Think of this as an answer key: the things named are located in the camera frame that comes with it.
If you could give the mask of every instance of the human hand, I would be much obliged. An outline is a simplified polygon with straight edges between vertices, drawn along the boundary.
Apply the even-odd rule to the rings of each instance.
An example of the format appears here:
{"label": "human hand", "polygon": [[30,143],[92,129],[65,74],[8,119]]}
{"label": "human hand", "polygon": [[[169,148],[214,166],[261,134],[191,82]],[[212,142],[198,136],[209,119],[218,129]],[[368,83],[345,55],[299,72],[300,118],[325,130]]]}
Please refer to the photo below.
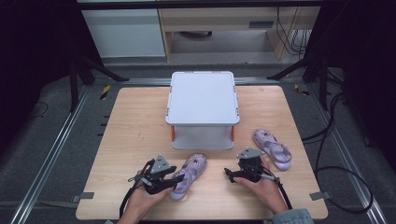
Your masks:
{"label": "human hand", "polygon": [[136,188],[131,197],[129,197],[125,211],[118,222],[119,224],[138,223],[155,204],[165,199],[173,190],[173,188],[169,188],[156,194],[149,194],[141,181],[138,186],[141,187]]}
{"label": "human hand", "polygon": [[[265,160],[264,156],[260,156],[260,159],[262,160],[262,166],[269,169],[269,164]],[[243,177],[235,177],[233,180],[250,189],[274,215],[288,210],[288,207],[286,206],[285,201],[283,201],[282,195],[273,180],[262,178],[257,183],[251,182]]]}

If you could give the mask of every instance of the aluminum rail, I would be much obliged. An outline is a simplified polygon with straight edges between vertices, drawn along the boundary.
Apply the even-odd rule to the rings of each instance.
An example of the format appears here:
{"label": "aluminum rail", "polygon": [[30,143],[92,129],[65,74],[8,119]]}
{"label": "aluminum rail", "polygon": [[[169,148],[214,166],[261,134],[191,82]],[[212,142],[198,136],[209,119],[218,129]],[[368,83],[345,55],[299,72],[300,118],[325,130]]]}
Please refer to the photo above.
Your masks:
{"label": "aluminum rail", "polygon": [[33,184],[29,188],[28,192],[24,196],[22,202],[18,206],[15,214],[10,223],[25,223],[26,219],[29,217],[30,212],[32,211],[33,207],[35,206],[35,202],[37,201],[38,195],[40,194],[41,190],[43,189],[52,168],[58,159],[59,154],[64,146],[64,143],[70,134],[70,131],[78,117],[79,112],[86,100],[87,93],[90,89],[90,86],[84,86],[81,90],[80,94],[80,101],[77,105],[74,112],[71,112],[66,121],[64,122],[64,126],[60,130],[54,144],[52,145],[47,158],[44,160],[40,170],[33,181]]}
{"label": "aluminum rail", "polygon": [[[117,82],[113,85],[132,85],[132,86],[169,86],[172,78],[170,77],[140,77],[130,78],[129,81]],[[267,77],[235,77],[235,85],[276,85],[279,83],[301,83],[302,77],[288,77],[280,80],[267,79]]]}

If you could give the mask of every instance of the gray floor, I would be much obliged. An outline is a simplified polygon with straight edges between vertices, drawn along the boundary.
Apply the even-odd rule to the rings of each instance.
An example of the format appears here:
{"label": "gray floor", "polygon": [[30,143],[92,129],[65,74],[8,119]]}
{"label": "gray floor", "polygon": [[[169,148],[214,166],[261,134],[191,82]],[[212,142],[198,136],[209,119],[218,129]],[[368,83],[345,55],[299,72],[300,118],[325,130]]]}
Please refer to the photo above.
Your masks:
{"label": "gray floor", "polygon": [[[233,36],[237,44],[231,44]],[[222,52],[222,57],[215,52]],[[298,56],[288,56],[280,61],[271,52],[265,34],[214,33],[211,37],[191,38],[179,35],[175,39],[171,61],[167,64],[140,63],[134,66],[109,67],[112,71],[130,78],[170,78],[175,71],[191,70],[229,70],[235,78],[268,77],[296,62]],[[280,85],[287,97],[291,113],[301,137],[307,137],[326,126],[322,111],[317,106],[316,91],[318,83],[302,82],[300,69],[280,82],[265,79],[261,85]],[[109,78],[94,72],[95,83],[90,87],[79,86],[80,92],[87,91],[87,100],[73,124],[70,134],[61,147],[59,156],[49,172],[37,200],[39,202],[62,202],[69,204],[71,197],[80,194],[85,186],[96,151],[100,145],[101,134],[105,131],[107,117],[118,90],[133,84],[115,83]],[[309,91],[303,95],[294,89],[294,83],[300,91]],[[105,85],[111,89],[105,100],[100,100]],[[329,84],[328,100],[340,91],[339,86]],[[68,78],[50,83],[41,92],[40,102],[47,104],[48,110],[42,116],[30,119],[15,137],[9,147],[9,154],[2,159],[0,166],[0,223],[8,223],[14,216],[18,204],[35,182],[41,165],[46,160],[52,145],[57,141],[59,131],[69,116],[70,92]],[[46,106],[38,103],[32,111],[32,117],[44,112]],[[364,144],[364,133],[360,129],[348,104],[338,104],[335,109],[336,129],[342,136],[348,153],[361,171],[361,175],[372,189],[379,204],[381,215],[388,223],[396,223],[396,176],[389,168],[381,152]],[[337,150],[337,142],[329,136],[323,146],[319,166],[344,166],[343,155]],[[305,150],[314,167],[318,155],[319,143],[306,144]],[[329,191],[335,202],[349,209],[362,209],[361,198],[353,186],[350,176],[337,171],[323,171],[318,177],[323,190]],[[350,214],[326,202],[329,216],[316,223],[382,223],[370,219],[369,214]],[[104,223],[104,220],[79,221],[75,208],[37,205],[27,216],[26,223]]]}

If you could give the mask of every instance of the black cable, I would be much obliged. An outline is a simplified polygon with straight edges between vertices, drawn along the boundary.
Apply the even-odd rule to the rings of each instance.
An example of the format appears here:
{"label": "black cable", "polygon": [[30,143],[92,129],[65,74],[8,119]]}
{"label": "black cable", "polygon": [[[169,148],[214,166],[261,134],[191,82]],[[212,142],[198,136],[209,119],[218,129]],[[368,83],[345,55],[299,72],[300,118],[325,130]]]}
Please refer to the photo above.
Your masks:
{"label": "black cable", "polygon": [[[250,168],[251,168],[252,170],[257,170],[256,167],[253,167],[253,166],[250,166]],[[277,187],[279,188],[280,192],[282,193],[283,199],[285,200],[285,203],[286,203],[286,205],[288,206],[289,210],[293,209],[293,207],[291,206],[291,203],[290,203],[289,196],[288,196],[288,194],[286,193],[285,189],[283,189],[283,184],[280,183],[279,177],[276,177],[276,176],[274,175],[274,173],[272,173],[272,172],[270,171],[270,169],[268,169],[268,168],[266,168],[266,167],[262,167],[262,168],[263,168],[263,172],[264,172],[266,175],[270,175],[270,176],[272,176],[272,177],[274,178],[274,182],[277,184]]]}
{"label": "black cable", "polygon": [[370,202],[369,202],[369,204],[368,204],[366,207],[364,207],[364,208],[361,209],[361,210],[352,210],[352,209],[348,209],[348,208],[345,208],[345,207],[341,206],[340,204],[336,203],[336,202],[333,201],[332,199],[328,199],[327,201],[329,201],[329,202],[332,203],[334,206],[336,206],[336,207],[338,207],[339,209],[344,210],[344,211],[346,211],[346,212],[348,212],[348,213],[352,213],[352,214],[361,214],[361,213],[367,212],[367,211],[372,207],[372,205],[373,205],[373,202],[374,202],[374,195],[373,195],[373,192],[370,190],[370,188],[369,188],[368,184],[366,183],[366,181],[364,181],[364,179],[361,178],[358,174],[356,174],[356,173],[354,173],[354,172],[352,172],[352,171],[350,171],[350,170],[348,170],[348,169],[346,169],[346,168],[344,168],[344,167],[338,167],[338,166],[324,166],[324,167],[320,167],[320,168],[318,168],[318,169],[316,170],[316,173],[319,173],[320,171],[323,171],[323,170],[330,170],[330,169],[341,170],[341,171],[347,172],[347,173],[349,173],[349,174],[351,174],[351,175],[354,175],[356,178],[358,178],[359,181],[361,181],[361,183],[363,183],[363,185],[364,185],[364,186],[367,188],[367,190],[369,191],[369,194],[370,194]]}
{"label": "black cable", "polygon": [[304,49],[304,51],[302,51],[303,42],[304,42],[304,34],[305,34],[305,31],[303,31],[303,37],[302,37],[301,43],[300,43],[300,49],[299,49],[300,54],[298,55],[299,60],[301,60],[301,55],[305,53],[305,49]]}
{"label": "black cable", "polygon": [[45,106],[46,106],[46,109],[44,110],[44,112],[40,113],[39,115],[32,116],[32,117],[30,117],[29,119],[36,119],[36,118],[39,118],[39,117],[43,116],[43,115],[49,110],[49,105],[47,105],[46,103],[44,103],[44,102],[37,102],[37,103],[38,103],[38,104],[45,105]]}
{"label": "black cable", "polygon": [[290,51],[289,51],[289,49],[288,49],[288,45],[286,45],[286,42],[288,42],[289,47],[290,47],[290,43],[289,43],[288,39],[286,39],[286,42],[282,39],[282,37],[281,37],[280,34],[279,34],[278,25],[280,25],[280,27],[282,28],[282,31],[283,31],[285,37],[288,37],[288,36],[286,35],[285,30],[283,29],[282,23],[280,22],[280,18],[279,18],[279,7],[276,8],[276,33],[277,33],[277,36],[279,37],[280,41],[283,43],[283,47],[285,47],[285,49],[286,49],[286,51],[288,52],[288,54],[290,54],[290,55],[298,55],[298,54],[296,54],[296,53],[290,53]]}
{"label": "black cable", "polygon": [[134,193],[134,190],[142,186],[142,185],[137,186],[137,184],[139,183],[141,177],[145,174],[147,167],[149,165],[151,166],[152,164],[154,164],[154,162],[155,162],[155,160],[146,162],[146,164],[145,164],[145,166],[143,166],[143,169],[140,172],[140,174],[137,174],[134,177],[128,179],[128,182],[134,181],[134,185],[130,189],[128,189],[128,192],[125,194],[125,196],[122,200],[122,203],[120,205],[120,218],[122,217],[125,205],[128,202],[131,195]]}
{"label": "black cable", "polygon": [[300,31],[298,31],[298,30],[294,31],[293,38],[291,40],[291,45],[292,45],[292,49],[294,51],[299,52],[300,54],[302,54],[302,53],[305,52],[305,49],[306,49],[306,43],[303,44],[304,41],[306,42],[306,35],[305,35],[306,30],[303,30],[302,40],[300,41],[300,43],[298,43],[299,42],[298,41],[298,34],[299,33],[300,33]]}
{"label": "black cable", "polygon": [[302,54],[305,54],[306,47],[308,46],[308,38],[309,38],[309,36],[307,36],[307,34],[308,34],[308,31],[304,30],[304,32],[303,32],[303,40],[305,42],[304,42],[304,52]]}
{"label": "black cable", "polygon": [[[337,104],[339,98],[340,98],[342,95],[343,95],[343,93],[340,92],[340,93],[338,93],[337,95],[335,95],[335,96],[332,98],[331,106],[330,106],[330,108],[331,108],[331,114],[330,114],[330,120],[329,120],[329,124],[330,124],[330,125],[333,125],[333,123],[334,123],[334,110],[335,110],[335,106],[336,106],[336,104]],[[369,202],[369,204],[368,204],[366,207],[364,207],[364,208],[361,209],[361,210],[351,210],[351,209],[348,209],[348,208],[345,208],[345,207],[341,206],[340,204],[336,203],[335,201],[333,201],[333,200],[331,200],[331,199],[329,199],[328,201],[329,201],[330,203],[332,203],[334,206],[336,206],[336,207],[338,207],[338,208],[340,208],[340,209],[342,209],[342,210],[344,210],[344,211],[346,211],[346,212],[348,212],[348,213],[352,213],[352,214],[361,214],[361,213],[365,213],[365,212],[367,212],[367,211],[372,207],[373,201],[374,201],[374,195],[373,195],[372,191],[370,190],[370,188],[368,187],[367,183],[364,181],[363,178],[361,178],[361,177],[360,177],[359,175],[357,175],[356,173],[354,173],[354,172],[352,172],[352,171],[350,171],[350,170],[348,170],[348,169],[346,169],[346,168],[344,168],[344,167],[338,167],[338,166],[325,166],[325,167],[320,167],[320,168],[318,168],[318,163],[319,163],[321,151],[322,151],[322,149],[323,149],[323,144],[324,144],[324,141],[325,141],[325,139],[326,139],[326,136],[327,136],[328,131],[329,131],[329,130],[326,128],[326,129],[325,129],[325,132],[323,133],[323,138],[322,138],[322,140],[321,140],[321,142],[320,142],[320,147],[319,147],[319,151],[318,151],[318,155],[317,155],[317,160],[316,160],[316,163],[315,163],[315,171],[314,171],[315,178],[316,178],[316,180],[318,181],[318,173],[319,173],[320,171],[328,170],[328,169],[342,170],[342,171],[344,171],[344,172],[350,173],[350,174],[354,175],[355,177],[357,177],[357,178],[364,184],[364,186],[368,189],[369,194],[370,194],[370,202]],[[318,182],[318,186],[319,186],[320,191],[323,191],[323,189],[322,189],[322,187],[320,186],[319,182]]]}
{"label": "black cable", "polygon": [[333,129],[334,129],[334,125],[332,126],[332,129],[327,133],[327,135],[326,135],[324,138],[320,138],[319,140],[312,141],[312,142],[304,142],[303,144],[304,144],[304,145],[309,145],[309,144],[314,144],[314,143],[320,142],[320,141],[322,141],[323,139],[326,139],[326,138],[332,133],[332,130],[333,130]]}
{"label": "black cable", "polygon": [[324,134],[325,132],[327,132],[327,130],[329,130],[331,126],[332,126],[332,124],[329,122],[329,123],[327,124],[326,128],[324,128],[322,131],[320,131],[320,132],[318,132],[318,133],[314,133],[314,134],[311,135],[311,136],[301,138],[301,140],[302,140],[302,141],[306,141],[306,140],[310,140],[310,139],[319,137],[319,136],[321,136],[322,134]]}

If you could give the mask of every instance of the shoe strap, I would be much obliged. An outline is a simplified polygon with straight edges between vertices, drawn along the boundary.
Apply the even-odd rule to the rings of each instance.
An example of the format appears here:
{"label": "shoe strap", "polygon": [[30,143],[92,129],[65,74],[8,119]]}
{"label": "shoe strap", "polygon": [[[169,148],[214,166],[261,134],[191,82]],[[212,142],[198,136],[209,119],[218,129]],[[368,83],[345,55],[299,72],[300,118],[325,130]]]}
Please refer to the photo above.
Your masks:
{"label": "shoe strap", "polygon": [[[283,155],[287,158],[286,160],[279,160],[279,159],[276,157],[276,150],[273,150],[273,147],[278,147],[278,146],[280,146],[280,147],[283,148],[282,153],[283,153]],[[280,144],[280,143],[273,143],[273,144],[271,145],[271,147],[269,148],[269,151],[270,151],[270,153],[271,153],[271,155],[269,155],[269,156],[271,157],[271,160],[273,160],[273,161],[276,161],[276,162],[279,162],[279,163],[288,163],[288,162],[291,161],[291,153],[290,153],[289,149],[288,149],[285,145],[283,145],[283,144]]]}

